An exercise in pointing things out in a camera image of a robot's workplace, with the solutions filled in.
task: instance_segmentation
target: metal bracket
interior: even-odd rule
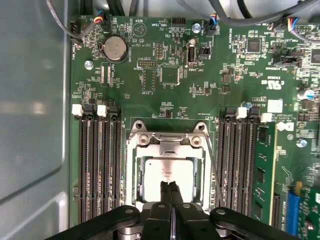
[[[198,122],[193,132],[151,132],[142,120],[133,123],[130,135],[126,141],[126,192],[125,204],[137,206],[137,175],[144,173],[144,164],[137,169],[138,159],[150,157],[153,159],[201,161],[200,199],[203,210],[209,213],[210,191],[212,183],[212,159],[208,145],[208,127],[204,122]]]

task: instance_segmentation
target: surface-mount component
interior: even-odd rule
[[[260,39],[256,39],[256,38],[249,38],[247,41],[247,47],[246,47],[246,51],[248,53],[260,53],[260,48],[261,48],[261,41]]]
[[[311,63],[320,64],[320,49],[311,50]]]

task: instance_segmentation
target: motherboard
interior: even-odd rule
[[[161,181],[206,213],[296,236],[319,225],[301,209],[320,182],[320,45],[215,21],[110,16],[71,39],[71,227],[160,201]]]

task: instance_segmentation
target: blue connector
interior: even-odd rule
[[[297,196],[294,192],[289,192],[287,199],[286,232],[296,236],[298,231],[298,210],[301,197]]]

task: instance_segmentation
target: cpu socket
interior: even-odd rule
[[[142,210],[160,202],[161,181],[175,181],[183,202],[210,210],[212,150],[207,125],[198,122],[192,132],[148,131],[142,120],[133,123],[126,141],[125,204]]]

